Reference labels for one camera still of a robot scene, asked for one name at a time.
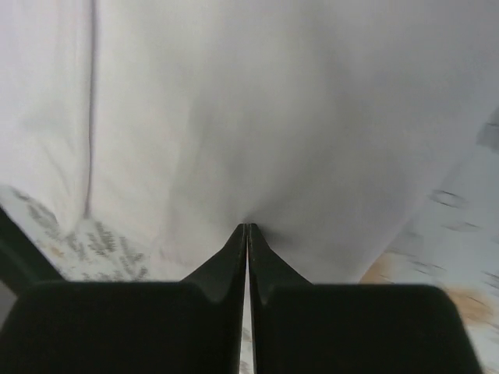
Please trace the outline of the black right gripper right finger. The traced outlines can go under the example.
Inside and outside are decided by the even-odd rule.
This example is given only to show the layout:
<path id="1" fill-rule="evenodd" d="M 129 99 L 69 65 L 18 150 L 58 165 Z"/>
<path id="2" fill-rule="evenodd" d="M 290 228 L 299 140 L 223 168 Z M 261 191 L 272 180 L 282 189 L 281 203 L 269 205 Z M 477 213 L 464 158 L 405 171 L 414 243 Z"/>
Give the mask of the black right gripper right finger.
<path id="1" fill-rule="evenodd" d="M 248 227 L 257 373 L 479 373 L 458 310 L 425 284 L 312 284 Z"/>

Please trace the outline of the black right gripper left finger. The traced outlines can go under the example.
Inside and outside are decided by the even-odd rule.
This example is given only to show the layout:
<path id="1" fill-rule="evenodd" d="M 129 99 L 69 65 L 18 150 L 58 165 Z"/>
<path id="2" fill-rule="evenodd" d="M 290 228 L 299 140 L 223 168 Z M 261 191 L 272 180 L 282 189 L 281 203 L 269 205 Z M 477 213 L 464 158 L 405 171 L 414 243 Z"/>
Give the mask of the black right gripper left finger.
<path id="1" fill-rule="evenodd" d="M 236 373 L 246 229 L 176 282 L 50 281 L 1 330 L 4 373 Z"/>

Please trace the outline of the white t shirt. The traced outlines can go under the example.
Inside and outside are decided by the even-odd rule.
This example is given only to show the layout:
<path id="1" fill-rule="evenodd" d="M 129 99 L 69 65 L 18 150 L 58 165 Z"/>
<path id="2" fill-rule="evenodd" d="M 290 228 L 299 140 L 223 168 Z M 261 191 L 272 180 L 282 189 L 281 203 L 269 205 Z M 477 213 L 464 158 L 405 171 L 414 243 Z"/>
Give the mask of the white t shirt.
<path id="1" fill-rule="evenodd" d="M 1 183 L 178 277 L 240 223 L 361 277 L 497 104 L 495 1 L 1 4 Z"/>

